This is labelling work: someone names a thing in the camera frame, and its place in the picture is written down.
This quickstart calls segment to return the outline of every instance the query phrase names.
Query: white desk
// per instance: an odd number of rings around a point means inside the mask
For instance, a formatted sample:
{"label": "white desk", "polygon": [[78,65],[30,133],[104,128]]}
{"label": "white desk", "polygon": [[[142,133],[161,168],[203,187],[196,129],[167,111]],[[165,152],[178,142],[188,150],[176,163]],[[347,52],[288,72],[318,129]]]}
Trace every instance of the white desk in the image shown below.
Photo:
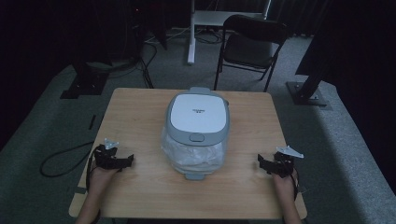
{"label": "white desk", "polygon": [[222,26],[225,20],[232,15],[240,14],[254,18],[266,19],[271,0],[265,0],[262,13],[252,12],[229,12],[229,11],[202,11],[195,10],[195,0],[191,0],[191,33],[188,64],[194,64],[195,60],[195,25]]}

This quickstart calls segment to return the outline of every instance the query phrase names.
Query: chair backrest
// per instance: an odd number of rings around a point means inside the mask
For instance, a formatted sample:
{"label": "chair backrest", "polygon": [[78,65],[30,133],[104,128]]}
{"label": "chair backrest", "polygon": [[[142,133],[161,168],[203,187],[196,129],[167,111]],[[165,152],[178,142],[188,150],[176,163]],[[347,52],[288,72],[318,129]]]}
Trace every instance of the chair backrest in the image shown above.
{"label": "chair backrest", "polygon": [[288,38],[288,28],[277,21],[251,18],[244,15],[232,15],[223,24],[223,31],[233,30],[250,39],[273,42],[278,45]]}

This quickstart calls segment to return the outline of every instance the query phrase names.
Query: black chair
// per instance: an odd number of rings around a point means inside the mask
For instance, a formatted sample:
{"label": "black chair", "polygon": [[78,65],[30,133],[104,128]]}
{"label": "black chair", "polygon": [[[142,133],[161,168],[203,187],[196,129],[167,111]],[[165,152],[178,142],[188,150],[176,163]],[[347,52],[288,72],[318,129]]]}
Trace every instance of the black chair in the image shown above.
{"label": "black chair", "polygon": [[232,15],[223,24],[215,86],[218,86],[222,66],[262,73],[262,80],[270,69],[264,91],[267,91],[276,65],[277,55],[288,38],[285,24],[277,21]]}

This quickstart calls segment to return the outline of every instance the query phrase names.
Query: wooden table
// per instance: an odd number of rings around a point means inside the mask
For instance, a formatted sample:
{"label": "wooden table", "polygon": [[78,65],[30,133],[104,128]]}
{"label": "wooden table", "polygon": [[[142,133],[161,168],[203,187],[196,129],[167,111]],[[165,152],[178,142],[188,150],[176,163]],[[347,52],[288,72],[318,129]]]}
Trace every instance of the wooden table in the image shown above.
{"label": "wooden table", "polygon": [[[202,181],[177,172],[161,149],[165,110],[178,90],[116,89],[93,147],[119,141],[117,156],[134,154],[131,168],[117,173],[104,198],[102,217],[281,218],[273,180],[257,154],[271,160],[286,145],[272,97],[264,92],[217,91],[230,103],[231,129],[224,165]],[[85,172],[78,183],[85,188]],[[85,194],[76,193],[76,217]],[[301,194],[296,205],[306,209]]]}

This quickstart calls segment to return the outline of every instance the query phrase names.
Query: gray carpet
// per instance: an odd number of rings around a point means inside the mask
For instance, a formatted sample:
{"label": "gray carpet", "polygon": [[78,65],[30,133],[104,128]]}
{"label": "gray carpet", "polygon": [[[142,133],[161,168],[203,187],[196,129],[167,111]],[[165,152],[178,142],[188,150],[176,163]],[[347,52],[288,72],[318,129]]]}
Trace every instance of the gray carpet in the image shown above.
{"label": "gray carpet", "polygon": [[[211,35],[200,35],[216,40]],[[330,109],[295,105],[286,82],[305,81],[295,76],[310,38],[288,39],[280,52],[269,86],[286,142],[304,153],[297,160],[309,223],[396,223],[396,199],[373,160],[359,130],[340,101],[334,86],[322,82],[319,90]],[[218,44],[197,42],[195,64],[187,65],[188,41],[173,38],[168,50],[158,50],[148,67],[157,89],[212,88],[219,55]],[[147,62],[154,54],[145,46]],[[66,67],[35,104],[28,118],[0,153],[0,223],[73,223],[68,207],[85,162],[68,175],[47,178],[40,163],[50,154],[94,140],[111,93],[118,87],[146,88],[139,68],[112,73],[102,95],[61,100],[75,72]],[[220,91],[262,91],[259,74],[224,68]],[[45,166],[58,174],[78,162],[90,146],[54,158]],[[125,219],[116,219],[126,223]],[[249,220],[250,224],[281,223],[280,220]],[[100,223],[111,223],[102,218]]]}

